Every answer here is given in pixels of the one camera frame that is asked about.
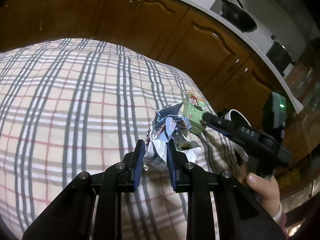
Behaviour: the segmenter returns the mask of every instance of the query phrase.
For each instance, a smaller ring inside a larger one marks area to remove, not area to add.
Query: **kitchen countertop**
[[[240,30],[238,30],[235,26],[233,26],[231,23],[229,23],[227,20],[223,19],[221,16],[218,14],[214,13],[213,11],[210,11],[201,5],[198,5],[190,0],[180,0],[182,2],[185,2],[201,11],[204,13],[210,15],[223,25],[225,25],[229,30],[231,30],[234,34],[236,34],[239,38],[241,38],[248,46],[250,46],[259,56],[260,58],[266,63],[266,65],[270,68],[270,70],[274,73],[276,78],[279,80],[281,83],[282,87],[284,88],[285,92],[287,93],[290,101],[292,102],[292,105],[297,113],[299,113],[303,109],[303,105],[292,95],[289,87],[287,86],[286,82],[276,69],[276,67],[271,63],[271,61],[267,58],[267,56],[264,54],[264,52],[244,33],[242,33]]]

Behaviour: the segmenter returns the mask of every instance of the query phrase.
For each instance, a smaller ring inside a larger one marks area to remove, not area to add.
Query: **green box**
[[[189,92],[183,100],[182,115],[189,118],[192,129],[191,133],[198,135],[206,126],[201,124],[202,115],[205,113],[205,101],[202,98],[196,97],[192,92]]]

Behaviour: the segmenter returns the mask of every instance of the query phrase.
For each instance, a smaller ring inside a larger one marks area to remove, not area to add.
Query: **black wok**
[[[257,29],[257,24],[252,17],[243,10],[240,1],[237,1],[241,7],[228,0],[222,0],[222,16],[242,32],[250,33],[255,31]]]

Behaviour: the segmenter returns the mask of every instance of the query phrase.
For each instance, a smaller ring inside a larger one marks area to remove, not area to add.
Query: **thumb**
[[[271,181],[267,181],[251,172],[247,176],[247,183],[250,188],[260,193],[266,201],[280,198],[279,187],[274,177],[271,178]]]

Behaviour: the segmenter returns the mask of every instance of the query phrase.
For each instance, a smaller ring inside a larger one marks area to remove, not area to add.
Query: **metal screw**
[[[194,166],[195,166],[195,164],[194,164],[194,163],[186,163],[184,166],[185,166],[187,169],[193,169]]]
[[[86,171],[83,171],[83,172],[80,172],[78,176],[80,179],[86,179],[88,175],[89,173],[87,173]]]
[[[229,171],[223,171],[222,176],[228,179],[231,177],[231,173]]]
[[[116,168],[117,169],[123,169],[125,167],[124,163],[116,163]]]

